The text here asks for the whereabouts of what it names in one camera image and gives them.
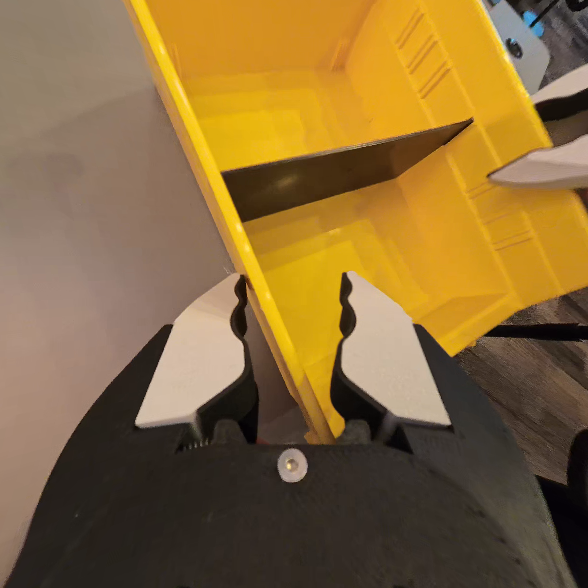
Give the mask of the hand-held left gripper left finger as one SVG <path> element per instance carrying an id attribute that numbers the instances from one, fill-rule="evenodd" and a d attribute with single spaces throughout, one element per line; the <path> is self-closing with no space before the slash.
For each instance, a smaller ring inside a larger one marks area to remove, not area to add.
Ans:
<path id="1" fill-rule="evenodd" d="M 135 418 L 139 429 L 187 426 L 188 443 L 212 443 L 230 421 L 258 439 L 259 392 L 245 335 L 247 286 L 237 273 L 192 302 L 174 321 Z"/>

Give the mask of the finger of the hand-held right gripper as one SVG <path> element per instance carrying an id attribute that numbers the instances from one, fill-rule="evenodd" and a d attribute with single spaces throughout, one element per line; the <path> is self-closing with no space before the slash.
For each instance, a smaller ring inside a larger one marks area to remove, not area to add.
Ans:
<path id="1" fill-rule="evenodd" d="M 489 173 L 488 180 L 502 187 L 522 189 L 585 189 L 587 137 L 531 151 Z"/>
<path id="2" fill-rule="evenodd" d="M 587 111 L 587 64 L 547 84 L 531 96 L 542 121 L 560 121 Z"/>

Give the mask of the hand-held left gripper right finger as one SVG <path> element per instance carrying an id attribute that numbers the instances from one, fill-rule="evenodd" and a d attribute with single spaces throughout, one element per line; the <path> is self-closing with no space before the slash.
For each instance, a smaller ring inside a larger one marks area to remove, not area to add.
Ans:
<path id="1" fill-rule="evenodd" d="M 341 278 L 341 340 L 330 400 L 369 440 L 391 440 L 404 424 L 450 430 L 442 400 L 412 318 L 354 271 Z"/>

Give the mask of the yellow plastic bin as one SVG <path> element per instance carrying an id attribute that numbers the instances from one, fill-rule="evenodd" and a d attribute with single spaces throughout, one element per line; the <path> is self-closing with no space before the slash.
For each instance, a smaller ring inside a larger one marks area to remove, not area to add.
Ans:
<path id="1" fill-rule="evenodd" d="M 342 273 L 452 356 L 587 287 L 580 198 L 488 180 L 551 142 L 480 1 L 124 3 L 311 443 L 343 429 L 329 393 Z M 398 179 L 259 219 L 222 177 L 470 119 Z"/>

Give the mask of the grey metal plate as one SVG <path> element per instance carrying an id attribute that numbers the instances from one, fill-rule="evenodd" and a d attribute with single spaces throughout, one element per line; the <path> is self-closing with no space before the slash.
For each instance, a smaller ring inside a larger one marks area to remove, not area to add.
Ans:
<path id="1" fill-rule="evenodd" d="M 550 63 L 547 46 L 507 1 L 482 1 L 482 4 L 527 93 L 534 95 Z"/>

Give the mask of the black bin divider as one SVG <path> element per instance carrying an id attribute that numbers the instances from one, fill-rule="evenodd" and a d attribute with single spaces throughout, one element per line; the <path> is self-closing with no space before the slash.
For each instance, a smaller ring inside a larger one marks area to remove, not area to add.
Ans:
<path id="1" fill-rule="evenodd" d="M 454 122 L 408 135 L 222 171 L 242 222 L 397 179 L 473 123 Z"/>

